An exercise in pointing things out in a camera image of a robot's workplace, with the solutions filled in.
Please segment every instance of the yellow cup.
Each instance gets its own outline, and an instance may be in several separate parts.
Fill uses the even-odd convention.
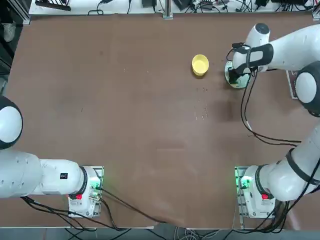
[[[204,75],[209,68],[209,60],[205,55],[198,54],[195,55],[192,59],[192,70],[195,75],[202,76]]]

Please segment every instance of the table surface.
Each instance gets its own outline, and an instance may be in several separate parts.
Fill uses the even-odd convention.
[[[104,166],[104,187],[155,218],[182,227],[230,228],[235,166],[282,159],[240,120],[242,90],[224,79],[231,44],[266,23],[270,39],[314,24],[311,14],[44,17],[23,28],[6,95],[21,109],[15,149],[39,158]],[[203,79],[191,60],[205,54]],[[259,74],[248,119],[286,139],[306,137],[316,119],[290,97],[285,71]],[[287,228],[319,229],[319,193],[304,197]],[[66,208],[65,196],[38,196]],[[121,227],[155,223],[106,198]],[[2,199],[2,227],[62,227],[57,216]],[[107,211],[97,218],[109,223]],[[259,221],[246,219],[247,227]],[[87,226],[97,224],[84,221]],[[235,216],[239,227],[239,216]]]

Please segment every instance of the electronic device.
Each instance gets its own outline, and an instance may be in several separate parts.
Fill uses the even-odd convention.
[[[183,9],[187,8],[191,5],[194,0],[173,0],[175,5],[182,11]]]
[[[271,0],[273,3],[279,3],[279,4],[295,4],[295,5],[301,5],[304,6],[308,0]]]
[[[201,4],[201,8],[203,9],[207,9],[207,10],[213,9],[213,2],[211,0],[202,0],[200,4]]]
[[[142,0],[142,6],[144,8],[150,8],[157,6],[157,0]]]

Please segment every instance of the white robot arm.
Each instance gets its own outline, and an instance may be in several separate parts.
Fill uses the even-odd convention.
[[[0,96],[0,198],[68,195],[69,211],[86,217],[100,212],[103,168],[79,166],[65,159],[39,159],[7,149],[19,139],[23,118],[19,108]]]
[[[232,64],[227,63],[227,81],[232,85],[247,81],[246,73],[256,68],[299,71],[295,90],[301,104],[314,116],[320,116],[320,24],[302,28],[269,42],[270,30],[256,24],[244,43],[234,43]],[[320,122],[312,133],[281,161],[250,166],[241,186],[251,218],[265,218],[279,201],[295,200],[302,193],[320,159]],[[320,185],[318,169],[305,194]]]

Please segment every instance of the black cable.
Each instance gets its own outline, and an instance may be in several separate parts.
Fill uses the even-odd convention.
[[[164,238],[163,236],[161,236],[161,235],[159,235],[159,234],[157,234],[157,233],[155,233],[154,231],[152,231],[152,230],[150,230],[150,229],[146,229],[148,232],[150,232],[150,233],[152,233],[153,235],[156,235],[157,237],[159,237],[159,238],[161,238],[161,239],[163,239],[163,240],[167,240],[166,238]]]
[[[282,9],[281,12],[285,12],[285,11],[286,11],[287,5],[288,5],[288,4],[285,4],[285,5],[283,6],[283,9]]]
[[[162,8],[162,11],[164,11],[164,12],[165,12],[165,9],[164,9],[164,6],[162,5],[161,0],[159,0],[159,2],[160,2],[160,5],[161,5],[161,8]]]
[[[94,219],[92,219],[92,218],[90,218],[90,217],[87,217],[87,216],[84,216],[84,215],[82,215],[82,214],[79,214],[79,213],[76,213],[76,212],[73,212],[73,211],[69,211],[69,210],[63,210],[63,209],[53,208],[53,207],[50,207],[50,206],[47,206],[47,205],[38,203],[38,202],[34,201],[33,199],[31,199],[31,200],[32,200],[33,202],[30,202],[30,204],[33,204],[33,205],[36,205],[36,206],[45,208],[45,209],[47,209],[47,210],[49,210],[49,211],[55,212],[54,214],[61,215],[61,213],[58,213],[58,212],[62,212],[62,213],[77,215],[77,216],[80,216],[80,217],[82,217],[82,218],[84,218],[84,219],[86,219],[86,220],[89,220],[89,221],[93,222],[93,223],[100,224],[100,225],[102,225],[102,226],[104,226],[104,227],[108,227],[108,228],[114,229],[112,226],[109,226],[109,225],[107,225],[107,224],[105,224],[105,223],[103,223],[103,222],[101,222],[101,221],[94,220]]]
[[[267,227],[267,229],[260,229],[259,231],[257,230],[257,228],[259,228],[260,226],[262,226],[262,224],[269,218],[267,217],[258,227],[256,227],[254,230],[246,230],[247,232],[241,232],[241,231],[236,231],[234,230],[235,232],[237,233],[241,233],[241,234],[248,234],[248,233],[252,233],[252,232],[262,232],[262,233],[275,233],[275,234],[278,234],[282,231],[282,229],[284,228],[284,225],[285,225],[285,222],[286,222],[286,219],[287,219],[287,215],[288,215],[288,212],[300,201],[300,199],[305,195],[306,191],[308,190],[308,187],[309,185],[311,184],[311,180],[314,178],[318,168],[320,166],[320,158],[319,160],[317,161],[313,171],[312,171],[312,174],[310,176],[310,178],[308,179],[308,182],[307,184],[305,185],[303,191],[301,192],[301,194],[299,195],[299,197],[294,201],[294,203],[289,207],[289,201],[286,201],[285,202],[285,207],[284,207],[284,210],[281,214],[281,217],[280,219],[277,221],[277,223],[273,226],[273,227]],[[274,230],[280,226],[280,224],[282,223],[281,225],[281,228],[279,231],[276,231],[274,232]]]
[[[100,201],[101,201],[101,202],[103,203],[103,205],[106,207],[106,210],[107,210],[107,212],[108,212],[108,215],[109,215],[109,218],[110,218],[112,227],[114,227],[114,229],[117,230],[117,231],[124,231],[124,230],[126,230],[126,228],[118,228],[118,227],[116,226],[115,221],[114,221],[114,219],[113,219],[113,217],[112,217],[112,214],[111,214],[111,210],[110,210],[109,205],[108,205],[108,204],[106,203],[106,201],[105,201],[104,199],[102,199],[102,198],[100,198]]]
[[[245,5],[244,5],[244,2],[245,2],[246,0],[242,0],[242,4],[241,4],[241,7],[240,7],[240,12],[242,12],[244,9],[244,7],[245,7]]]
[[[120,238],[122,235],[125,235],[130,230],[131,230],[131,228],[129,228],[127,231],[124,231],[123,233],[119,234],[118,236],[115,236],[114,238],[111,238],[110,240],[116,240],[116,239]]]
[[[232,62],[232,59],[229,59],[228,57],[229,57],[230,53],[231,53],[233,50],[234,50],[234,49],[231,48],[230,51],[227,53],[227,55],[226,55],[226,57],[225,57],[225,59],[226,59],[228,62]]]
[[[219,13],[221,13],[221,11],[216,7],[216,6],[212,6],[213,9],[217,9]]]
[[[228,237],[228,236],[229,236],[233,231],[234,231],[234,230],[233,230],[233,229],[231,229],[231,230],[228,232],[228,234],[224,236],[224,238],[223,238],[222,240],[226,240],[226,239],[227,239],[227,237]]]
[[[243,5],[245,5],[246,9],[248,9],[248,11],[251,12],[249,6],[248,6],[247,4],[245,4],[245,0],[244,0],[244,1],[235,0],[235,1],[237,1],[237,2],[239,2],[239,3],[241,3],[241,4],[243,4]]]
[[[298,6],[297,6],[296,4],[294,4],[294,6],[295,6],[295,8],[296,8],[298,11],[306,11],[306,10],[307,10],[306,8],[304,8],[304,9],[298,8]]]
[[[214,233],[216,233],[216,232],[218,232],[218,231],[219,231],[219,230],[212,230],[212,231],[207,232],[206,234],[199,234],[199,233],[197,232],[197,230],[194,230],[194,233],[195,233],[195,235],[197,235],[198,238],[204,239],[204,238],[207,238],[209,235],[214,234]]]
[[[228,13],[228,6],[225,4],[224,0],[221,0],[222,4],[223,4],[223,8],[226,10],[226,12]]]
[[[126,14],[129,14],[130,7],[131,7],[131,1],[132,1],[132,0],[129,0],[129,7],[128,7],[128,11],[126,12]]]
[[[152,0],[151,2],[152,2],[152,8],[153,8],[154,13],[157,13],[156,12],[157,0]]]
[[[98,9],[99,6],[100,6],[100,4],[102,4],[102,2],[103,2],[103,0],[98,3],[98,5],[96,6],[96,10],[90,10],[90,11],[88,11],[88,14],[87,14],[87,15],[89,16],[90,13],[96,13],[96,14],[98,14],[98,15],[103,15],[103,14],[104,14],[104,11],[102,11],[101,9]]]
[[[44,209],[41,209],[41,208],[38,208],[38,207],[35,207],[33,206],[30,202],[28,202],[25,198],[27,197],[21,197],[25,202],[26,204],[28,204],[31,208],[37,210],[37,211],[40,211],[40,212],[45,212],[45,213],[49,213],[49,214],[54,214],[54,215],[57,215],[58,217],[60,217],[64,222],[66,222],[68,225],[70,225],[72,228],[76,229],[76,230],[85,230],[85,231],[88,231],[88,232],[94,232],[94,230],[90,229],[90,228],[85,228],[79,221],[77,221],[76,219],[66,215],[66,214],[63,214],[63,213],[57,213],[55,211],[48,211],[48,210],[44,210]],[[66,220],[65,218],[63,218],[62,216],[66,217],[66,218],[69,218],[73,221],[75,221],[81,228],[78,228],[76,226],[74,226],[71,222],[69,222],[68,220]]]
[[[98,5],[96,6],[96,9],[95,10],[90,10],[88,11],[88,16],[90,15],[90,13],[96,13],[97,15],[103,15],[104,14],[104,11],[102,11],[101,9],[99,9],[99,6],[101,4],[108,4],[110,3],[112,0],[101,0]]]
[[[244,104],[244,99],[245,99],[245,95],[246,95],[246,92],[247,92],[247,88],[248,88],[248,85],[250,83],[250,80],[251,80],[251,76],[246,84],[246,87],[244,89],[244,92],[243,92],[243,96],[242,96],[242,100],[241,100],[241,104],[240,104],[240,114],[241,114],[241,120],[242,120],[242,123],[243,125],[245,126],[245,128],[251,132],[255,137],[257,137],[259,140],[261,140],[262,142],[266,143],[266,144],[270,144],[270,145],[278,145],[278,146],[293,146],[293,147],[296,147],[297,145],[295,144],[291,144],[291,143],[301,143],[301,141],[298,141],[298,140],[286,140],[286,139],[280,139],[280,138],[274,138],[274,137],[268,137],[268,136],[265,136],[265,135],[262,135],[262,134],[259,134],[257,132],[254,132],[252,129],[250,129],[247,124],[245,123],[248,122],[248,119],[247,119],[247,105],[248,105],[248,102],[250,100],[250,96],[251,96],[251,92],[252,92],[252,89],[255,85],[255,81],[257,79],[257,76],[258,76],[258,72],[255,74],[254,76],[254,79],[253,79],[253,82],[252,82],[252,85],[251,85],[251,88],[249,90],[249,94],[248,94],[248,97],[247,97],[247,101],[245,103],[245,107],[244,107],[244,114],[243,114],[243,104]],[[269,140],[273,140],[273,141],[278,141],[278,142],[287,142],[287,143],[271,143],[271,142],[267,142],[265,140],[262,140],[261,138],[259,137],[262,137],[262,138],[265,138],[265,139],[269,139]]]
[[[114,195],[113,193],[111,193],[111,192],[103,189],[102,187],[96,187],[96,189],[105,192],[106,194],[108,194],[108,195],[112,196],[113,198],[115,198],[116,200],[120,201],[120,202],[121,202],[122,204],[124,204],[125,206],[129,207],[130,209],[136,211],[137,213],[145,216],[146,218],[148,218],[148,219],[150,219],[150,220],[152,220],[152,221],[155,221],[155,222],[158,222],[158,223],[161,223],[161,224],[166,224],[166,223],[167,223],[166,221],[162,221],[162,220],[156,219],[156,218],[154,218],[154,217],[152,217],[152,216],[144,213],[143,211],[141,211],[141,210],[137,209],[136,207],[130,205],[129,203],[123,201],[122,199],[120,199],[119,197],[117,197],[117,196]]]
[[[191,7],[191,4],[192,4],[192,3],[189,4],[188,8],[185,10],[184,13],[188,12],[189,8]]]
[[[320,190],[320,185],[317,186],[314,190],[312,190],[311,192],[309,192],[309,194],[313,194],[315,192],[318,192]]]
[[[275,12],[278,12],[278,10],[281,8],[282,3],[280,3],[279,7],[275,10]]]
[[[191,13],[195,14],[197,13],[197,9],[199,8],[199,3],[195,6],[195,8],[193,9],[193,11],[191,11]]]
[[[80,233],[83,233],[85,230],[81,230],[80,232],[78,232],[78,233],[76,233],[76,234],[73,234],[71,231],[69,231],[68,229],[64,229],[64,230],[66,230],[69,234],[71,234],[72,235],[72,237],[70,237],[68,240],[71,240],[71,239],[73,239],[73,238],[76,238],[76,239],[78,239],[78,240],[83,240],[83,239],[81,239],[80,237],[78,237],[77,235],[79,235]]]
[[[308,187],[309,187],[309,185],[311,184],[311,181],[312,181],[312,179],[314,178],[314,176],[315,176],[315,174],[316,174],[319,166],[320,166],[320,158],[319,158],[318,162],[316,163],[316,165],[315,165],[315,167],[314,167],[314,169],[313,169],[313,171],[312,171],[312,174],[311,174],[311,176],[310,176],[310,178],[309,178],[309,180],[308,180],[308,182],[307,182],[304,190],[302,191],[302,193],[300,194],[300,196],[294,201],[294,203],[289,207],[289,209],[287,210],[287,212],[289,212],[289,211],[300,201],[300,199],[305,195],[305,193],[306,193],[306,191],[308,190]]]

